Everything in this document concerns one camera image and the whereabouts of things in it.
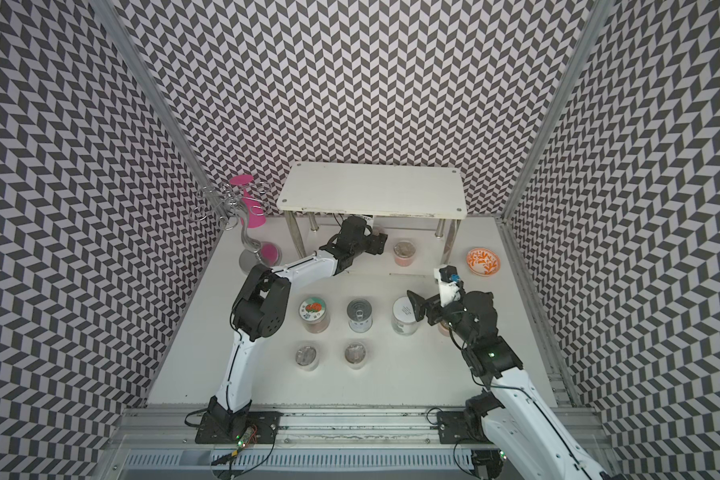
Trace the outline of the silver pull-tab tin can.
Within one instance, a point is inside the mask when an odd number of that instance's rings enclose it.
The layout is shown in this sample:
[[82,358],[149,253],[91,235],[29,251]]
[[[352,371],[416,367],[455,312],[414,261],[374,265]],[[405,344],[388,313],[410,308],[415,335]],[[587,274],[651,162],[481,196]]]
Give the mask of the silver pull-tab tin can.
[[351,300],[347,305],[349,328],[356,333],[365,333],[373,325],[372,305],[365,298]]

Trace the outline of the tomato-lid seed jar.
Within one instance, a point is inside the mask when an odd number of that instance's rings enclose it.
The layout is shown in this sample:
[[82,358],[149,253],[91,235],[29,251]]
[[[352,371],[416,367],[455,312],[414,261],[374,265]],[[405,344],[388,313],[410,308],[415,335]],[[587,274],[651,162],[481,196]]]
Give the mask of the tomato-lid seed jar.
[[308,297],[298,309],[299,318],[305,329],[312,334],[325,331],[330,324],[330,314],[326,302],[320,297]]

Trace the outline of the small black-red seed cup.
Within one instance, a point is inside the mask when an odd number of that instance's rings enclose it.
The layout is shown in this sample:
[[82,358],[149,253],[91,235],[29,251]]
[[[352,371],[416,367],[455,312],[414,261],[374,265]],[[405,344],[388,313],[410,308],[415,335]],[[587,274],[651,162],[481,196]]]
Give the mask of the small black-red seed cup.
[[348,343],[344,350],[344,360],[349,368],[359,370],[365,366],[369,358],[367,346],[360,341]]

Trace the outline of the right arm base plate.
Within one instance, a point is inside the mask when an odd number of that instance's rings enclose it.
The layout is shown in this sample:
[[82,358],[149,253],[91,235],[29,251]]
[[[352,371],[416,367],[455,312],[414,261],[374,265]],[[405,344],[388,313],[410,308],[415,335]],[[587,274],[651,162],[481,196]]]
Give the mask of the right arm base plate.
[[436,427],[439,442],[443,445],[489,444],[479,422],[476,419],[468,419],[461,410],[438,411]]

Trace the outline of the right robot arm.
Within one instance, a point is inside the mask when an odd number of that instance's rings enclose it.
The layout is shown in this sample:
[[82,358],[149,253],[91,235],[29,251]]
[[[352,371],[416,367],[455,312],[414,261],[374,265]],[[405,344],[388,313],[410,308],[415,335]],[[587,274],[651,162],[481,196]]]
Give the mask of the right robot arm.
[[522,361],[498,333],[494,297],[459,292],[445,303],[409,291],[415,319],[446,322],[461,356],[483,387],[465,402],[467,425],[498,447],[525,479],[622,479],[580,445],[538,394]]

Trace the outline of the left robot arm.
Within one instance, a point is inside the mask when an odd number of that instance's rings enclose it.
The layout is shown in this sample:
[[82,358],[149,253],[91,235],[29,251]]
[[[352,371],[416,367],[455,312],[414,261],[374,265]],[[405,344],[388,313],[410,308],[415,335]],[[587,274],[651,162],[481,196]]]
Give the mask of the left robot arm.
[[314,253],[277,268],[254,266],[230,312],[235,340],[220,386],[202,421],[232,440],[242,436],[252,405],[254,367],[260,347],[282,326],[291,290],[336,276],[362,255],[384,252],[388,235],[375,233],[361,216],[346,218],[338,233]]

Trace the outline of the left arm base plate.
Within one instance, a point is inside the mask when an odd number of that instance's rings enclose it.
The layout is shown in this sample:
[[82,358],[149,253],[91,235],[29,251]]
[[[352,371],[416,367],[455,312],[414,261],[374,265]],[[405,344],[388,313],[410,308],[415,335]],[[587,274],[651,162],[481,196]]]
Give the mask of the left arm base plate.
[[216,419],[205,413],[200,421],[194,442],[200,445],[233,445],[237,444],[248,428],[255,428],[252,439],[257,445],[271,445],[280,428],[282,413],[279,411],[254,411],[229,419],[222,415]]

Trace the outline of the small yellow-label seed cup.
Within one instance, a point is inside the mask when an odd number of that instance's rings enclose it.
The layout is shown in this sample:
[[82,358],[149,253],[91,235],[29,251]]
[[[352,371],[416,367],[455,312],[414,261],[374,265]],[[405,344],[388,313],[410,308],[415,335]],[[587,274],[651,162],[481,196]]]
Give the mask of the small yellow-label seed cup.
[[319,365],[319,350],[314,345],[299,346],[294,354],[294,362],[303,371],[314,371]]

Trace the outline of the large orange seed tub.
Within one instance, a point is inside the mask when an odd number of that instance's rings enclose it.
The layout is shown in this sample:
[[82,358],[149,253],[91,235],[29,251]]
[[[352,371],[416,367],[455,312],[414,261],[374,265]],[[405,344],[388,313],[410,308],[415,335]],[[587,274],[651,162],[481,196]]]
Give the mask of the large orange seed tub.
[[442,335],[444,335],[445,337],[449,337],[451,334],[451,329],[445,321],[440,321],[438,323],[438,329],[439,329],[440,333]]

